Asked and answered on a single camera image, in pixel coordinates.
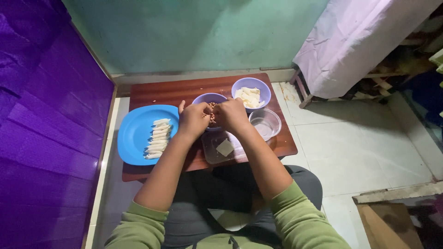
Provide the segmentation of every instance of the purple wall panel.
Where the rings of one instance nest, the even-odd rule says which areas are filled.
[[[0,249],[82,243],[114,87],[69,22],[0,1]]]

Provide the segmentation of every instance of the clear plastic container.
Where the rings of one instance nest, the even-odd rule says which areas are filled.
[[[249,121],[265,141],[276,136],[281,130],[280,118],[275,112],[269,109],[253,111],[251,115],[249,115]]]
[[[216,148],[226,139],[228,139],[228,141],[234,146],[234,150],[229,153],[228,156],[224,156],[216,150]],[[218,164],[246,157],[245,151],[238,139],[226,131],[205,132],[202,135],[202,144],[206,161],[209,164]]]

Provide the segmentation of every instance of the hand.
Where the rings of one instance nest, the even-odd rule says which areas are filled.
[[[217,104],[213,113],[217,124],[235,136],[241,129],[251,126],[245,106],[240,98],[233,99],[229,97],[227,101]]]
[[[203,117],[203,113],[211,113],[208,103],[191,104],[184,108],[185,101],[179,105],[179,131],[190,136],[194,141],[205,131],[209,125],[210,115]]]

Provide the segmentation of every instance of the green sleeve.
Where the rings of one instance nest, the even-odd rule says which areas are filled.
[[[106,241],[106,249],[160,249],[164,241],[163,222],[169,212],[158,212],[132,202],[121,223]]]
[[[295,182],[270,207],[285,249],[350,249]]]

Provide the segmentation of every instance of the person's left hand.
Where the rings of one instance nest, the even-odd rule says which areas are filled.
[[[210,115],[203,117],[203,113],[209,114],[212,109],[206,102],[191,104],[186,108],[184,106],[183,100],[179,105],[179,132],[195,141],[209,125]]]

